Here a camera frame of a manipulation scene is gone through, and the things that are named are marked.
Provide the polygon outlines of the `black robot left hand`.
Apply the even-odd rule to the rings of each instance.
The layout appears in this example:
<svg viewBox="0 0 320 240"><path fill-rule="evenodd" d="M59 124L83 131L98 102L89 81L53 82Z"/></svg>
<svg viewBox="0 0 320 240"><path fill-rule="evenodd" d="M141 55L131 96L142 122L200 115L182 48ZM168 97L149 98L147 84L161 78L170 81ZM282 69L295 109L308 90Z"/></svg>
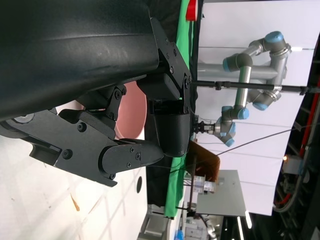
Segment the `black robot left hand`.
<svg viewBox="0 0 320 240"><path fill-rule="evenodd" d="M60 170L113 187L119 172L182 157L191 80L141 0L0 3L0 134ZM115 138L130 82L149 99L156 144Z"/></svg>

